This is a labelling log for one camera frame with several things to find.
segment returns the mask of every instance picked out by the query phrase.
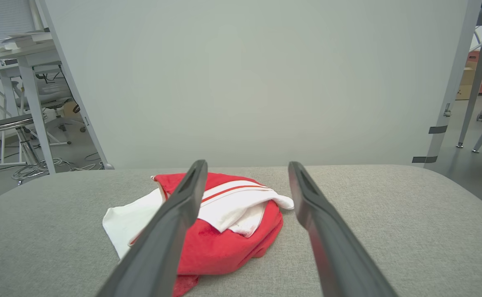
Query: black tape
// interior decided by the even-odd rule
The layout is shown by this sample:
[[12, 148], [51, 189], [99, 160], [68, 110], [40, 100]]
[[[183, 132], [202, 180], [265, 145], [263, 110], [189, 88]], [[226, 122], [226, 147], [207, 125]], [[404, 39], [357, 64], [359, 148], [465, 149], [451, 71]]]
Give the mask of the black tape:
[[428, 134], [439, 134], [445, 133], [447, 131], [447, 126], [430, 127]]
[[411, 163], [435, 163], [437, 161], [437, 156], [435, 157], [413, 157]]

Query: stack of paper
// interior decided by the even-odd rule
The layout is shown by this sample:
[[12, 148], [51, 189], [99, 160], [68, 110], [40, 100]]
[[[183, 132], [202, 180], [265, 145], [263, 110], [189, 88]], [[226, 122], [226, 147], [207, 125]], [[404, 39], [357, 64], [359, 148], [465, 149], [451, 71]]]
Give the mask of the stack of paper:
[[45, 30], [36, 30], [26, 33], [10, 34], [8, 38], [1, 39], [0, 41], [5, 43], [5, 47], [0, 49], [0, 51], [7, 51], [52, 41], [52, 35], [50, 32], [45, 32]]

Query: white panel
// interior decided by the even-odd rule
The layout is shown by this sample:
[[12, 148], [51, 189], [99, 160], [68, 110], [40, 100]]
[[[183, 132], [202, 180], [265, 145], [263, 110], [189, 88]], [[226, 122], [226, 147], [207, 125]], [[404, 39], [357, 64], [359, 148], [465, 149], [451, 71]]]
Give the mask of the white panel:
[[108, 162], [137, 168], [426, 156], [467, 1], [46, 2]]
[[34, 21], [28, 0], [0, 0], [0, 39], [31, 30], [34, 30]]

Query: white cloth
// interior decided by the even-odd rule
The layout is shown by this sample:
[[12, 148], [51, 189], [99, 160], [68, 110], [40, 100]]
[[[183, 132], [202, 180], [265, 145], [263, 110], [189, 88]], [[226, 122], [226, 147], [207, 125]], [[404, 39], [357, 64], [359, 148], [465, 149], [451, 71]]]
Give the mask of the white cloth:
[[[221, 233], [230, 229], [248, 238], [258, 229], [269, 200], [285, 209], [294, 208], [291, 198], [266, 186], [250, 181], [226, 182], [205, 191], [198, 218]], [[163, 191], [156, 189], [133, 203], [107, 209], [102, 225], [120, 259], [163, 202]]]

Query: red cloth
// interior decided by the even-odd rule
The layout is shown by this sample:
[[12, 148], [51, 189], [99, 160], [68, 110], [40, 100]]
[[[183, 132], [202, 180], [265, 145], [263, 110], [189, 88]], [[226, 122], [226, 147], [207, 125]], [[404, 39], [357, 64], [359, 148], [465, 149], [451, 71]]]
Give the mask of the red cloth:
[[[184, 175], [185, 173], [162, 174], [155, 176], [154, 180], [167, 193], [166, 197], [169, 197]], [[246, 177], [209, 173], [205, 190], [236, 180], [256, 182]], [[262, 257], [282, 226], [283, 218], [274, 201], [267, 202], [260, 226], [249, 238], [231, 230], [220, 233], [206, 221], [197, 219], [186, 232], [173, 296], [182, 296], [196, 286], [200, 275], [230, 273], [245, 265], [251, 258]]]

